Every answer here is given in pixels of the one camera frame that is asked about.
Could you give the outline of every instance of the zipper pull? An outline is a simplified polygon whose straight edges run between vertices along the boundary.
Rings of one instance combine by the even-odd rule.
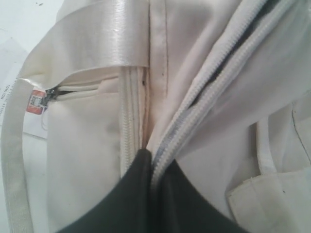
[[[52,89],[46,90],[46,95],[41,100],[41,105],[45,108],[48,107],[48,103],[51,100],[55,100],[58,96],[58,87],[54,87]]]

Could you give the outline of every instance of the white paper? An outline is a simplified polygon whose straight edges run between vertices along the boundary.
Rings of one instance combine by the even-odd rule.
[[[0,125],[3,122],[7,100],[27,55],[27,52],[13,39],[0,45]],[[44,95],[44,91],[34,89],[33,94],[29,96],[30,101],[25,112],[23,132],[47,138],[47,114],[40,105]]]

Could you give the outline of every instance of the white bag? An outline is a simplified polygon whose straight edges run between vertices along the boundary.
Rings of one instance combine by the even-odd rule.
[[[250,232],[308,232],[309,4],[66,0],[26,60],[5,113],[11,232],[36,229],[21,146],[31,85],[48,90],[50,232],[102,200],[139,148],[153,155],[151,191],[176,158],[202,196]],[[266,214],[271,203],[282,210],[277,216]]]

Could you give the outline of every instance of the white table surface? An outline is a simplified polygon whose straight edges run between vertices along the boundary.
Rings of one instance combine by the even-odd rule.
[[[0,0],[0,45],[12,38],[30,52],[54,25],[62,2],[63,0]],[[23,151],[34,230],[36,233],[47,233],[46,141],[24,135]],[[8,232],[0,173],[0,233]]]

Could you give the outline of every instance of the red label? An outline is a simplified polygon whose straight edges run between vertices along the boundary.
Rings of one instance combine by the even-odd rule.
[[[26,111],[28,113],[41,115],[43,111],[43,107],[41,105],[43,97],[45,97],[45,92],[33,90]]]

